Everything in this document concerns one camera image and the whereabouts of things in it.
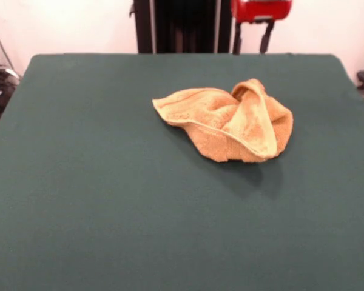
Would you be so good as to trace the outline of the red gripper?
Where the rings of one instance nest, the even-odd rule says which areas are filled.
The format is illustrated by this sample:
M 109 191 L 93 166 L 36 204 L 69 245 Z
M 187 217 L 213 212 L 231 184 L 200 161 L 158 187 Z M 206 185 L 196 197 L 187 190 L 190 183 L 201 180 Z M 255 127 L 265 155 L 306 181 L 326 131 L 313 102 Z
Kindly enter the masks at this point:
M 258 23 L 266 21 L 279 21 L 285 19 L 292 8 L 292 1 L 242 1 L 231 0 L 231 13 L 236 20 L 233 55 L 239 55 L 241 50 L 241 23 Z M 274 22 L 269 22 L 261 39 L 260 53 L 268 50 Z

